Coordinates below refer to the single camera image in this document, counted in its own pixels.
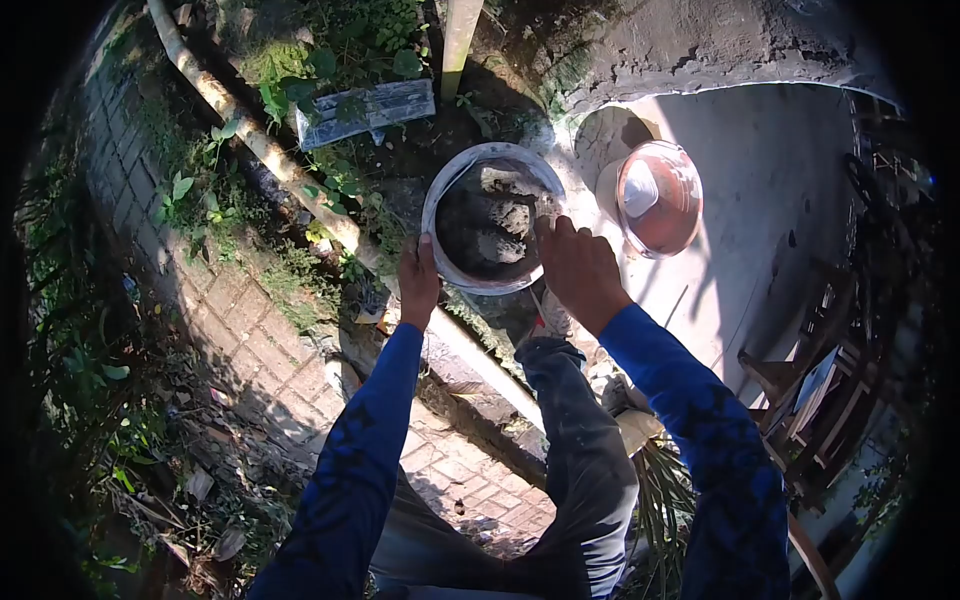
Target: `soil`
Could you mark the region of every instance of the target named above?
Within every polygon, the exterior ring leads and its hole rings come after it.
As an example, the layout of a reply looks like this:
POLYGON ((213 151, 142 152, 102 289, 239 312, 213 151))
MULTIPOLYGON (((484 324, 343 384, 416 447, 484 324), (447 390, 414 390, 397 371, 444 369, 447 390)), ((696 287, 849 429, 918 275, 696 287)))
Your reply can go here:
POLYGON ((437 207, 437 241, 464 273, 503 280, 536 266, 533 222, 546 190, 506 160, 481 161, 437 207))

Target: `left hand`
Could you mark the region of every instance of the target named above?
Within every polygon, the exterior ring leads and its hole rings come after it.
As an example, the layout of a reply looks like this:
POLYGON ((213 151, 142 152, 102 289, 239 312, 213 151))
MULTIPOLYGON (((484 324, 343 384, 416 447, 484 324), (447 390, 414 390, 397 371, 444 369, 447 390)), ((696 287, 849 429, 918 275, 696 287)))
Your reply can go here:
POLYGON ((400 257, 400 322, 425 331, 430 313, 440 299, 440 278, 433 264, 433 239, 420 235, 420 245, 413 237, 403 245, 400 257))

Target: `pavement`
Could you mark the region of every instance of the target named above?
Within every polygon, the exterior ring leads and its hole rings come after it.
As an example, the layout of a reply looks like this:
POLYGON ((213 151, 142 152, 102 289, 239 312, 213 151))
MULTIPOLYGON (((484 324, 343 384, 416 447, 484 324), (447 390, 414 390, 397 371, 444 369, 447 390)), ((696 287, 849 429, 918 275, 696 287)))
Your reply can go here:
MULTIPOLYGON (((154 290, 163 310, 179 315, 231 408, 315 465, 344 405, 327 380, 324 353, 301 341, 241 265, 187 260, 184 240, 155 222, 162 174, 137 123, 143 98, 132 79, 112 82, 103 65, 91 71, 83 88, 87 181, 103 219, 147 266, 138 283, 154 290)), ((400 462, 431 508, 493 554, 522 553, 553 520, 543 491, 417 398, 400 462)))

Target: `blue sleeve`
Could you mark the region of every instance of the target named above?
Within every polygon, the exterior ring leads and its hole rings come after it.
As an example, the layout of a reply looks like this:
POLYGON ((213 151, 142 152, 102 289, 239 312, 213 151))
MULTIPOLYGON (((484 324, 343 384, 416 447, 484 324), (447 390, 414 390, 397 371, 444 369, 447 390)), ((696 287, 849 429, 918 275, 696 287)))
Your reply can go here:
POLYGON ((248 598, 361 598, 396 491, 423 334, 401 324, 333 424, 293 529, 248 598))
POLYGON ((699 493, 681 597, 789 598, 783 477, 746 407, 636 304, 598 339, 649 398, 699 493))

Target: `leg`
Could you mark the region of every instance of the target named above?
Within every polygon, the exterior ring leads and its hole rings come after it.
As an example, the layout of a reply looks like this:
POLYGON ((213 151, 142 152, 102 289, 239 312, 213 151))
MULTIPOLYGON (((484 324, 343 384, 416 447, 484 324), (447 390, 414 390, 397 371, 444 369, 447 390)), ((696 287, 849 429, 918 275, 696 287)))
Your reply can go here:
POLYGON ((510 587, 548 598, 605 598, 626 563, 636 471, 616 421, 580 372, 583 354, 564 340, 535 337, 516 360, 543 412, 546 486, 557 517, 526 556, 508 564, 510 587))
POLYGON ((378 588, 496 589, 502 562, 457 533, 411 487, 403 469, 370 563, 378 588))

